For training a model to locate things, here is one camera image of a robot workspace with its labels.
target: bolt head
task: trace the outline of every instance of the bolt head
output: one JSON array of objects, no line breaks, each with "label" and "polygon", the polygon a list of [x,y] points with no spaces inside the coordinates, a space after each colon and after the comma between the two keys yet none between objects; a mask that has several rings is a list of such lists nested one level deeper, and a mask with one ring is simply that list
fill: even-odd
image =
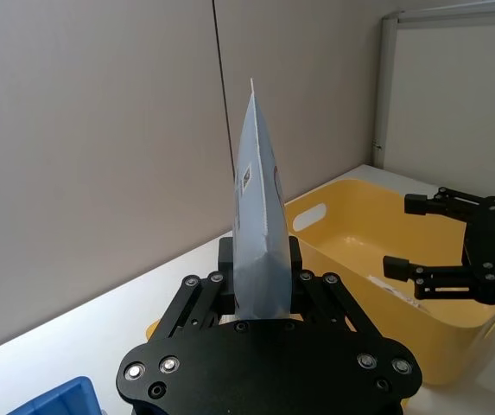
[{"label": "bolt head", "polygon": [[126,369],[124,377],[127,380],[136,380],[142,377],[145,372],[145,366],[142,363],[134,363]]},{"label": "bolt head", "polygon": [[412,366],[405,359],[395,359],[392,363],[393,368],[400,374],[410,374]]},{"label": "bolt head", "polygon": [[179,365],[180,365],[180,361],[176,357],[169,356],[169,357],[165,357],[161,361],[161,364],[159,365],[159,369],[164,374],[171,374],[172,372],[178,370]]},{"label": "bolt head", "polygon": [[390,384],[385,379],[376,380],[376,387],[382,392],[388,392],[390,390]]},{"label": "bolt head", "polygon": [[236,322],[236,325],[234,326],[235,330],[238,333],[244,333],[247,331],[247,323],[246,322]]},{"label": "bolt head", "polygon": [[362,353],[357,356],[357,362],[364,369],[373,369],[378,365],[376,358],[371,354]]},{"label": "bolt head", "polygon": [[213,281],[214,283],[219,283],[223,279],[224,279],[224,277],[222,276],[222,274],[213,274],[211,276],[211,281]]},{"label": "bolt head", "polygon": [[188,287],[194,287],[195,285],[197,285],[197,281],[198,281],[198,280],[197,280],[197,278],[193,278],[193,277],[188,278],[188,279],[186,280],[186,285],[187,285]]},{"label": "bolt head", "polygon": [[325,277],[324,277],[324,280],[328,283],[328,284],[335,284],[337,283],[337,277],[334,276],[333,274],[327,274]]}]

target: plastic bag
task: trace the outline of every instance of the plastic bag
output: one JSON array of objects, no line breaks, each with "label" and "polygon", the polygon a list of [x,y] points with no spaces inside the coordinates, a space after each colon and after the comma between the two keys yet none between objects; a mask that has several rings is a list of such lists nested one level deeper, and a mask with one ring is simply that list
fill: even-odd
[{"label": "plastic bag", "polygon": [[252,80],[239,141],[235,195],[236,316],[241,319],[289,317],[291,259],[282,188]]}]

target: screw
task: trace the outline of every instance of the screw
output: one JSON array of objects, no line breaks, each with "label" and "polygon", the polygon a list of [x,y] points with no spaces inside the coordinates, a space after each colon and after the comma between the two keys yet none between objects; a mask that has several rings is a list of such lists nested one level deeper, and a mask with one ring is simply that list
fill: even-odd
[{"label": "screw", "polygon": [[198,279],[197,279],[197,278],[194,278],[194,277],[188,278],[188,279],[186,280],[186,285],[187,285],[188,287],[194,287],[195,285],[197,285],[197,281],[198,281]]},{"label": "screw", "polygon": [[136,380],[142,377],[145,372],[145,366],[142,363],[132,363],[124,372],[126,380]]},{"label": "screw", "polygon": [[222,274],[213,274],[211,276],[211,281],[213,281],[214,283],[219,283],[223,279],[224,279],[224,277],[222,276]]},{"label": "screw", "polygon": [[376,387],[383,392],[388,392],[390,390],[389,382],[385,379],[376,380]]},{"label": "screw", "polygon": [[180,365],[180,361],[178,360],[178,358],[174,356],[169,356],[169,357],[165,357],[161,361],[161,364],[159,365],[159,370],[161,370],[161,372],[163,372],[164,374],[171,374],[172,372],[178,370],[179,365]]},{"label": "screw", "polygon": [[373,369],[378,365],[376,358],[371,354],[362,353],[357,356],[357,361],[359,365],[364,369]]},{"label": "screw", "polygon": [[328,283],[328,284],[335,284],[337,283],[337,277],[334,276],[333,274],[327,274],[325,277],[324,277],[324,280]]},{"label": "screw", "polygon": [[394,359],[392,362],[393,368],[400,374],[411,374],[412,366],[404,359]]},{"label": "screw", "polygon": [[236,322],[236,325],[234,326],[235,330],[238,333],[244,333],[247,331],[247,323],[246,322]]},{"label": "screw", "polygon": [[159,399],[167,392],[167,386],[162,382],[155,382],[149,387],[148,395],[152,399]]}]

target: white table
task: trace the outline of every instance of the white table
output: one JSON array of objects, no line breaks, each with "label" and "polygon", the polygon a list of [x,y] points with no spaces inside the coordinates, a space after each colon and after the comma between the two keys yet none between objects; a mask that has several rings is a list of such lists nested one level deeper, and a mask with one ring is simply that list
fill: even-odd
[{"label": "white table", "polygon": [[[437,190],[368,166],[335,180],[345,178],[400,194]],[[145,329],[162,316],[183,277],[205,277],[216,269],[217,256],[218,238],[0,346],[0,414],[79,375],[92,380],[108,415],[129,414],[115,387],[120,361],[145,342]],[[495,338],[464,379],[448,387],[423,387],[406,413],[495,414]]]}]

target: bin handle hole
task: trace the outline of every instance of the bin handle hole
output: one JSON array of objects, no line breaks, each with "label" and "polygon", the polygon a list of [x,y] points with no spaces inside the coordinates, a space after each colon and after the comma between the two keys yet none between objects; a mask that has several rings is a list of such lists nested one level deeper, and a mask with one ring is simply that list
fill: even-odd
[{"label": "bin handle hole", "polygon": [[319,220],[324,219],[326,211],[326,205],[324,203],[319,203],[309,210],[305,210],[302,214],[298,214],[295,219],[293,219],[293,230],[296,232],[302,231]]}]

